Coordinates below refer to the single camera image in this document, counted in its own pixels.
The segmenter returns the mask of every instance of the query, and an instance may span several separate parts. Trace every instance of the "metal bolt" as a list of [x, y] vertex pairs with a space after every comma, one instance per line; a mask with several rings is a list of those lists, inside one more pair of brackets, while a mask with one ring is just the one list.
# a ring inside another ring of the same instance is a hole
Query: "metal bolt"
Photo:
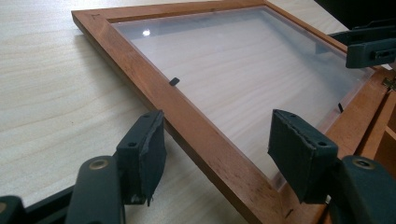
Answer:
[[100, 170], [102, 168], [105, 168], [108, 166], [108, 161], [107, 160], [97, 160], [93, 161], [90, 164], [90, 169], [91, 170]]
[[332, 201], [332, 197], [330, 195], [327, 195], [325, 203], [329, 204], [331, 201]]
[[367, 161], [367, 160], [353, 159], [352, 162], [353, 162], [353, 164], [360, 167], [361, 169], [374, 170], [374, 168], [375, 168], [373, 163], [370, 161]]
[[6, 211], [7, 204], [6, 203], [0, 203], [0, 214], [2, 214], [4, 211]]

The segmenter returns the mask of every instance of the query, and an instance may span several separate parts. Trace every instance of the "wooden picture frame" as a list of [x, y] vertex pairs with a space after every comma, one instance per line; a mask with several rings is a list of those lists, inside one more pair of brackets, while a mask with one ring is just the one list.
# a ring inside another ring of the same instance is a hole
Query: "wooden picture frame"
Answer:
[[[72, 15], [78, 28], [131, 84], [147, 108], [163, 110], [166, 130], [248, 222], [317, 223], [324, 205], [300, 204], [288, 185], [280, 192], [273, 189], [263, 173], [111, 25], [247, 7], [269, 7], [336, 49], [347, 51], [344, 45], [314, 27], [259, 0], [81, 10], [73, 11]], [[379, 67], [373, 69], [375, 73], [370, 80], [326, 132], [340, 147], [339, 157], [355, 152], [386, 94], [387, 89], [381, 83], [390, 73]]]

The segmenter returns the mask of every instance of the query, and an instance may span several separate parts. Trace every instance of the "glass pane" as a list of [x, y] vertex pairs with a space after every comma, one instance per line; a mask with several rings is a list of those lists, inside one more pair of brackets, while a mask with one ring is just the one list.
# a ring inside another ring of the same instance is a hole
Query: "glass pane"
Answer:
[[267, 7], [114, 26], [270, 179], [272, 110], [325, 132], [372, 74], [346, 69], [344, 54]]

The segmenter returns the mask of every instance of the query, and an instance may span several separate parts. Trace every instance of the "wooden table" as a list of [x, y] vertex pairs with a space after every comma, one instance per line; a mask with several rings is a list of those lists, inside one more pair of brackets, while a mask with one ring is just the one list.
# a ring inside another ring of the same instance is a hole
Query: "wooden table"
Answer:
[[[0, 194], [24, 205], [74, 184], [79, 166], [116, 145], [147, 109], [88, 43], [71, 10], [181, 1], [10, 1], [0, 7]], [[325, 34], [346, 28], [312, 0], [271, 1]], [[246, 222], [166, 135], [151, 207], [128, 223]]]

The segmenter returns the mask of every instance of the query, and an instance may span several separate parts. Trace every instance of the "wood grain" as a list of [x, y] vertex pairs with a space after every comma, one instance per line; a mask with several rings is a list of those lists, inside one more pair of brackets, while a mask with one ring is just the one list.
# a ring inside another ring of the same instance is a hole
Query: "wood grain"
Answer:
[[343, 52], [347, 52], [347, 46], [345, 46], [344, 44], [334, 40], [333, 38], [329, 37], [328, 35], [323, 34], [321, 31], [319, 31], [315, 27], [307, 24], [306, 22], [298, 19], [297, 17], [292, 16], [289, 12], [283, 10], [280, 7], [277, 7], [276, 5], [272, 4], [271, 2], [266, 2], [265, 5], [267, 5], [269, 8], [271, 8], [275, 12], [279, 13], [280, 15], [284, 16], [288, 20], [294, 22], [298, 26], [304, 28], [309, 33], [319, 37], [320, 39], [322, 39], [326, 43], [329, 43], [330, 45], [332, 45], [336, 49], [339, 49], [339, 50], [341, 50]]
[[[147, 11], [148, 15], [147, 17], [141, 15], [136, 19], [185, 15], [186, 11], [213, 11], [216, 7], [219, 7], [219, 10], [251, 7], [257, 6], [258, 3], [239, 4], [239, 1], [230, 1], [224, 5], [226, 7], [207, 3], [204, 5], [159, 6], [151, 7], [150, 10], [140, 8], [139, 11]], [[146, 104], [160, 108], [165, 112], [168, 131], [246, 220], [249, 222], [264, 222], [268, 221], [268, 218], [272, 218], [274, 223], [281, 222], [282, 217], [277, 193], [269, 186], [260, 170], [249, 162], [243, 153], [207, 120], [181, 92], [170, 87], [164, 75], [152, 66], [137, 49], [120, 38], [117, 31], [108, 23], [112, 20], [123, 21], [119, 17], [115, 17], [119, 14], [118, 11], [120, 14], [127, 13], [122, 14], [126, 21], [134, 19], [133, 14], [128, 15], [130, 9], [114, 9], [114, 13], [109, 14], [114, 18], [107, 18], [108, 11], [100, 10], [74, 12], [73, 16], [75, 23], [89, 37], [91, 42], [99, 47], [99, 51], [110, 64], [120, 71], [122, 76], [131, 79], [134, 88], [142, 93], [141, 96]], [[318, 31], [294, 19], [289, 14], [287, 16], [293, 22], [300, 23], [310, 32], [317, 33], [316, 36], [324, 41], [332, 42], [334, 47], [345, 50], [345, 47], [330, 40], [326, 35], [319, 34]], [[132, 66], [130, 62], [139, 64], [139, 66]], [[376, 110], [376, 107], [377, 105], [373, 104], [373, 107], [370, 108]]]
[[290, 185], [285, 185], [279, 194], [281, 195], [282, 213], [286, 223], [320, 223], [326, 205], [300, 203]]
[[271, 180], [278, 173], [265, 153], [272, 110], [326, 130], [337, 104], [347, 106], [347, 92], [370, 76], [346, 69], [343, 56], [264, 7], [114, 26], [169, 80], [179, 78], [175, 88]]
[[385, 77], [392, 76], [391, 71], [385, 68], [378, 69], [326, 133], [339, 146], [339, 158], [353, 155], [357, 150], [388, 91], [384, 89], [382, 81]]
[[[2, 195], [19, 195], [30, 205], [73, 185], [78, 167], [112, 155], [147, 111], [90, 46], [70, 10], [182, 1], [2, 1]], [[271, 2], [325, 34], [345, 29], [312, 0]], [[170, 135], [165, 142], [168, 157], [154, 202], [127, 206], [127, 223], [246, 223]]]
[[373, 127], [368, 131], [367, 139], [363, 141], [359, 148], [359, 154], [370, 159], [375, 158], [381, 138], [384, 135], [388, 123], [392, 118], [392, 111], [396, 105], [396, 94], [391, 92], [387, 97], [385, 104], [382, 106], [379, 115], [373, 120]]
[[377, 141], [372, 148], [367, 147], [366, 152], [375, 154], [374, 160], [380, 162], [385, 169], [396, 178], [396, 92], [389, 93], [382, 112], [375, 123], [375, 132], [370, 134], [369, 140]]

